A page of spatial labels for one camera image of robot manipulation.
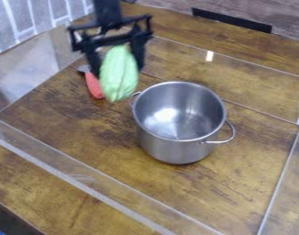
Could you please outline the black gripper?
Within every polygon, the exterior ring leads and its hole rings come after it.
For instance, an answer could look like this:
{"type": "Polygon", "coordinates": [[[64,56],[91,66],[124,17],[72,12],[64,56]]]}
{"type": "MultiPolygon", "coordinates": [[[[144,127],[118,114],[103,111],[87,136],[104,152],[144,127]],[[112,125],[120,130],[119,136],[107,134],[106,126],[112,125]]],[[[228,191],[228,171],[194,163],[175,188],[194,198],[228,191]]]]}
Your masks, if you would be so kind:
{"type": "Polygon", "coordinates": [[[96,18],[91,22],[67,27],[72,50],[79,50],[86,54],[91,72],[95,77],[99,77],[102,59],[98,49],[102,46],[119,45],[130,42],[138,69],[142,70],[144,66],[146,43],[152,36],[152,17],[150,15],[123,17],[120,0],[94,0],[94,8],[96,18]],[[119,30],[128,24],[135,25],[131,32],[104,38],[110,30],[119,30]]]}

